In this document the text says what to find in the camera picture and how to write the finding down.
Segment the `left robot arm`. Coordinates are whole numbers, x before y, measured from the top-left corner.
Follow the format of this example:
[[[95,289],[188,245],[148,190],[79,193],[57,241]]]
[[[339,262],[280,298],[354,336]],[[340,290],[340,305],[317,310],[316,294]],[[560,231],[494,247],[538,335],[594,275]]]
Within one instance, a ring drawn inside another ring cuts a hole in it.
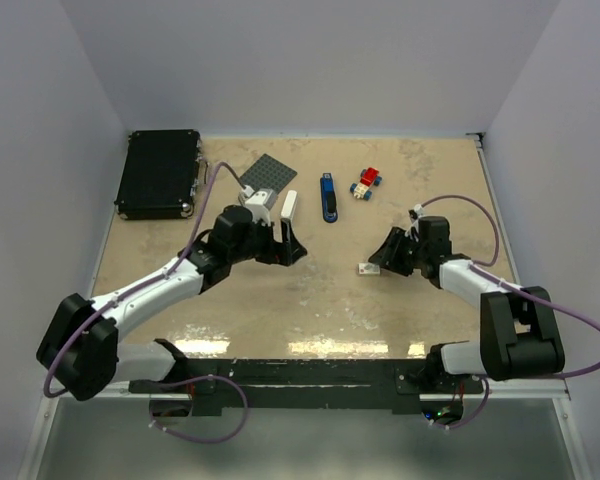
[[[86,299],[74,293],[59,304],[36,358],[57,380],[60,393],[76,400],[95,397],[114,382],[145,381],[165,392],[186,383],[185,355],[166,340],[121,347],[121,341],[163,310],[198,296],[226,279],[232,267],[254,260],[289,267],[307,254],[292,224],[274,224],[249,208],[231,205],[193,243],[156,272],[106,295]]]

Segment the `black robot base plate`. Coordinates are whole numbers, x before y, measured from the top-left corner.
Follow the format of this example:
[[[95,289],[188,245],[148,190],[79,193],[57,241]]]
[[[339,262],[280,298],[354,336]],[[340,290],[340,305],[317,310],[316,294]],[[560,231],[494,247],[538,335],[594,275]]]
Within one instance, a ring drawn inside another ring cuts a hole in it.
[[[165,381],[134,380],[133,394],[188,394],[195,416],[216,416],[224,408],[240,408],[242,400],[230,385],[210,380],[228,378],[244,391],[252,409],[389,410],[421,412],[422,395],[451,395],[458,390],[480,394],[480,382],[464,375],[427,376],[418,359],[186,359]],[[203,376],[192,386],[168,383]]]

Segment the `white staple box sleeve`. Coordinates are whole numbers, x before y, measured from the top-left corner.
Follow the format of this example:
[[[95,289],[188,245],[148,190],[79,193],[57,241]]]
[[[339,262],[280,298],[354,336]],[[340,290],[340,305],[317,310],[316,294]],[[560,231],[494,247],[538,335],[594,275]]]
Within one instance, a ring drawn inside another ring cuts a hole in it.
[[[357,272],[361,276],[377,276],[381,274],[381,267],[373,263],[361,262],[357,266]]]

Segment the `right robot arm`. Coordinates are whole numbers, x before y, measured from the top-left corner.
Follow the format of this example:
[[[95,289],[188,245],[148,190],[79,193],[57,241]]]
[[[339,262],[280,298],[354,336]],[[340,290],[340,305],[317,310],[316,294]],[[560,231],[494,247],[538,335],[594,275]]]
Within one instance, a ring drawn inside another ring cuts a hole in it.
[[[565,353],[548,292],[487,279],[468,256],[453,251],[446,218],[424,216],[408,230],[393,227],[368,261],[405,277],[418,271],[479,313],[477,341],[430,349],[423,376],[432,390],[449,392],[462,375],[504,381],[563,370]]]

